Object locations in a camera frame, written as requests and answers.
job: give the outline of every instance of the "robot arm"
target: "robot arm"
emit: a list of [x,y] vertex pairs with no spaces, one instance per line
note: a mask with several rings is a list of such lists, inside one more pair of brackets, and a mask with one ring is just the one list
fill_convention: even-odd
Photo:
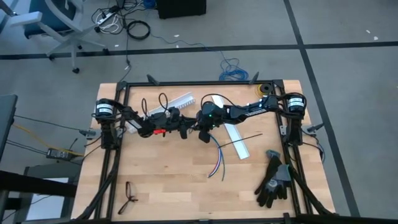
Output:
[[[279,101],[286,100],[287,110],[284,111]],[[194,130],[200,131],[199,138],[204,142],[210,141],[209,130],[219,127],[221,124],[239,124],[246,118],[263,114],[266,112],[275,112],[289,120],[285,142],[301,145],[302,132],[301,120],[304,118],[307,102],[300,93],[288,93],[283,96],[269,95],[264,96],[258,102],[248,104],[247,106],[224,105],[220,108],[212,101],[206,101],[197,113],[197,125]]]
[[122,119],[134,126],[138,134],[143,138],[148,138],[153,134],[163,134],[165,136],[166,132],[177,130],[180,131],[181,138],[186,139],[187,129],[196,123],[196,119],[180,115],[178,108],[171,107],[167,111],[169,116],[164,111],[152,114],[144,119],[138,115],[137,111],[133,111],[130,106],[124,106],[117,101],[105,98],[98,100],[93,117],[101,125],[101,147],[103,149],[116,149],[120,145],[119,136],[114,125]]

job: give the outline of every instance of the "blue cable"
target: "blue cable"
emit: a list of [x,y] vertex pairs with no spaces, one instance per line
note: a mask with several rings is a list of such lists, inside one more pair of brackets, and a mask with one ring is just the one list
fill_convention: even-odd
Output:
[[221,181],[224,181],[224,177],[225,177],[225,161],[224,161],[224,155],[223,155],[223,151],[221,150],[220,144],[218,144],[218,141],[216,140],[216,138],[214,138],[211,134],[209,134],[210,137],[214,140],[214,142],[217,145],[218,150],[220,150],[221,153],[221,159],[223,160],[223,178],[221,179]]
[[[241,80],[242,81],[242,80],[247,80],[249,78],[248,72],[239,67],[239,59],[238,58],[226,58],[224,53],[222,51],[220,51],[220,50],[210,50],[203,43],[189,44],[189,43],[187,43],[184,40],[176,40],[176,41],[173,41],[173,42],[169,42],[169,41],[167,41],[166,39],[164,39],[161,36],[156,36],[156,35],[154,35],[152,33],[150,33],[150,35],[155,37],[155,38],[161,39],[161,40],[163,40],[164,42],[166,42],[168,44],[176,44],[178,42],[182,42],[182,43],[187,44],[189,46],[201,45],[207,51],[221,53],[221,55],[223,56],[224,60],[222,60],[221,63],[220,63],[220,67],[221,67],[223,72],[221,72],[219,80]],[[236,65],[230,63],[231,61],[236,61]]]

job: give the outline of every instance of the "eyeglasses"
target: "eyeglasses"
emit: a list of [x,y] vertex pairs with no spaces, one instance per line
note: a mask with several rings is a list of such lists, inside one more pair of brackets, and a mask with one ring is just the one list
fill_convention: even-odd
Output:
[[120,210],[118,211],[118,214],[121,215],[125,209],[127,208],[127,204],[129,202],[136,202],[138,201],[138,199],[135,199],[133,195],[131,195],[131,186],[130,186],[130,182],[126,182],[126,197],[127,197],[127,202],[124,203],[124,205],[120,208]]

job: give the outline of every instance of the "red part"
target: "red part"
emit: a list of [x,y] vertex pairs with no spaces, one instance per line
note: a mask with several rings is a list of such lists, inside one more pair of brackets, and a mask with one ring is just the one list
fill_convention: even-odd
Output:
[[156,129],[154,131],[154,134],[162,134],[162,133],[166,133],[166,129]]

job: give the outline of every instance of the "wooden table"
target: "wooden table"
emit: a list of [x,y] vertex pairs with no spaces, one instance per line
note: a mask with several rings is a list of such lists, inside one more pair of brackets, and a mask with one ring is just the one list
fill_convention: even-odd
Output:
[[[302,92],[297,80],[285,80],[284,85],[287,93]],[[101,84],[98,99],[113,99],[115,88],[115,83]],[[129,106],[141,114],[142,98],[147,100],[148,109],[151,110],[159,106],[159,93],[164,92],[172,100],[192,92],[196,103],[181,112],[185,116],[195,117],[200,110],[200,99],[205,94],[219,93],[237,105],[245,105],[258,100],[254,88],[248,85],[134,87],[129,93]],[[303,125],[306,124],[311,124],[308,112],[303,120]],[[92,128],[99,128],[95,120]],[[290,191],[287,200],[274,201],[271,209],[259,207],[253,193],[264,178],[268,163],[265,151],[273,149],[282,153],[275,114],[248,118],[237,125],[237,129],[242,138],[258,133],[263,135],[244,141],[250,153],[247,159],[240,160],[232,144],[223,148],[226,164],[223,182],[221,168],[212,178],[207,178],[217,161],[218,151],[214,142],[206,144],[200,141],[198,132],[189,134],[185,140],[180,138],[178,132],[167,133],[165,138],[162,135],[141,138],[127,132],[123,137],[112,221],[280,218],[285,212],[293,217]],[[220,144],[231,141],[224,127],[214,129],[211,133]],[[314,139],[308,136],[303,136],[303,141],[315,144]],[[97,146],[99,142],[88,147],[86,154]],[[308,186],[327,209],[334,211],[318,150],[307,145],[299,149]],[[104,150],[98,149],[83,163],[73,218],[79,216],[98,190],[103,157]],[[139,201],[130,203],[124,214],[118,215],[118,210],[126,201],[126,181],[133,184],[133,194],[137,195]],[[298,196],[304,212],[300,190]],[[102,217],[105,216],[108,193],[103,202]]]

